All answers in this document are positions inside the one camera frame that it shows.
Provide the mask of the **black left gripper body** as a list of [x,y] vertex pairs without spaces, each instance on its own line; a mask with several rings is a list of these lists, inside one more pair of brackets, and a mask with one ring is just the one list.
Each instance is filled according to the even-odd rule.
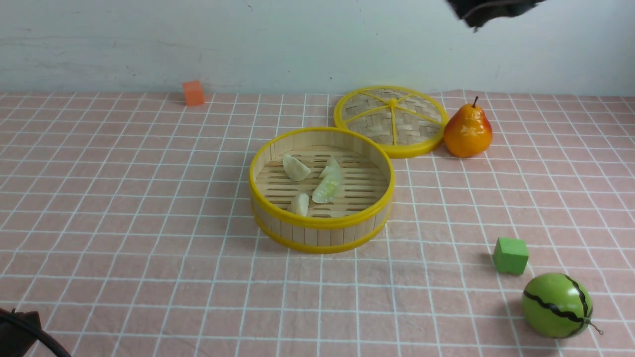
[[21,328],[4,320],[3,316],[13,314],[33,325],[42,327],[40,314],[36,311],[16,312],[1,309],[0,321],[0,356],[1,357],[24,357],[28,350],[36,343],[37,339]]

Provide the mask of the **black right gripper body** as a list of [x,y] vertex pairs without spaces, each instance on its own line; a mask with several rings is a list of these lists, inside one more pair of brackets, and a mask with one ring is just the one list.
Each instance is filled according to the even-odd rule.
[[447,3],[454,14],[476,32],[490,20],[521,16],[542,0],[448,0]]

